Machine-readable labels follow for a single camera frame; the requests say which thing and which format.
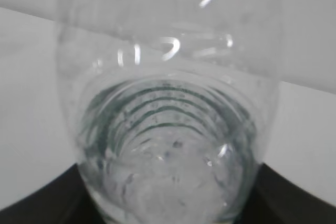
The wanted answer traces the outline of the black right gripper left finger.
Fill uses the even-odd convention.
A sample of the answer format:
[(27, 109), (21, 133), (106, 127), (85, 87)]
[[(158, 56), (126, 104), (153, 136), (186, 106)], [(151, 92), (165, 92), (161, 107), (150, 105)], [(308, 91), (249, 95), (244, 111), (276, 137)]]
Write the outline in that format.
[(1, 210), (2, 224), (104, 223), (76, 165), (35, 193)]

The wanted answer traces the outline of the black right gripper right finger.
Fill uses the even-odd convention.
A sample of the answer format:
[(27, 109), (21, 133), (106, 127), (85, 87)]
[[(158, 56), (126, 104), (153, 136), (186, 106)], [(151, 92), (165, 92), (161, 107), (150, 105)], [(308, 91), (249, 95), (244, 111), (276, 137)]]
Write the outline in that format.
[(263, 164), (241, 224), (335, 224), (335, 206), (311, 195)]

